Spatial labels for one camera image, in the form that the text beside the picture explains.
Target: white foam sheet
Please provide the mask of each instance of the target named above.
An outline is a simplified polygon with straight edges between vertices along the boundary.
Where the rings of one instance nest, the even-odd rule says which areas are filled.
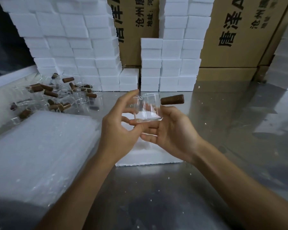
[[[0,199],[40,207],[71,185],[100,138],[88,116],[38,111],[0,136]]]
[[[134,119],[130,113],[123,113],[129,119]],[[132,130],[133,126],[122,122],[122,126],[127,130]],[[116,166],[137,166],[137,165],[153,165],[182,162],[180,159],[173,157],[156,144],[146,142],[141,138],[138,139],[133,149],[123,157]]]

